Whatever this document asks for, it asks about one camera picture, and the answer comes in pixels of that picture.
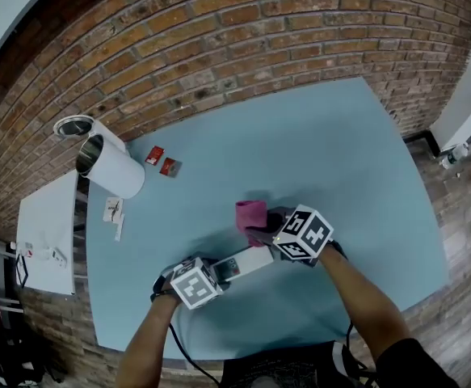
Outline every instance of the brick wall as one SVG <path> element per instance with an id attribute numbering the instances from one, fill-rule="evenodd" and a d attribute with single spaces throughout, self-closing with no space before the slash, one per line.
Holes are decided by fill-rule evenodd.
<path id="1" fill-rule="evenodd" d="M 471 50 L 471 0 L 102 0 L 0 103 L 0 237 L 21 198 L 74 167 L 63 116 L 132 140 L 293 86 L 364 76 L 405 135 L 441 112 Z"/>

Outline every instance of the person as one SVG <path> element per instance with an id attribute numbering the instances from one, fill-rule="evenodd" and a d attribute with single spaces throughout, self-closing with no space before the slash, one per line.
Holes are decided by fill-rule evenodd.
<path id="1" fill-rule="evenodd" d="M 412 337 L 393 302 L 342 253 L 327 244 L 318 258 L 372 354 L 380 388 L 458 387 Z M 166 334 L 178 305 L 179 300 L 168 294 L 154 300 L 120 361 L 117 388 L 158 387 Z M 359 386 L 349 376 L 358 368 L 352 366 L 348 350 L 342 354 L 343 368 L 334 365 L 332 353 L 341 345 L 336 344 L 277 349 L 226 361 L 221 387 Z"/>

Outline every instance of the wooden floor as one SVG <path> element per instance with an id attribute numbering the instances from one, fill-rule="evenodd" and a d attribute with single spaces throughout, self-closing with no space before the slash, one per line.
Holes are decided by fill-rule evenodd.
<path id="1" fill-rule="evenodd" d="M 409 148 L 438 219 L 451 283 L 407 310 L 406 320 L 414 336 L 448 374 L 460 386 L 471 387 L 471 157 L 445 171 L 431 158 L 425 141 L 411 143 Z M 86 275 L 84 243 L 74 257 L 76 273 Z M 52 341 L 54 352 L 65 364 L 68 375 L 59 386 L 113 386 L 121 354 L 97 345 L 86 279 L 76 280 L 75 297 L 29 289 L 20 297 L 30 324 Z M 358 337 L 351 341 L 351 350 L 371 364 Z M 202 365 L 220 377 L 222 364 Z M 165 361 L 164 366 L 162 387 L 210 385 L 183 361 Z M 47 379 L 44 386 L 55 384 Z"/>

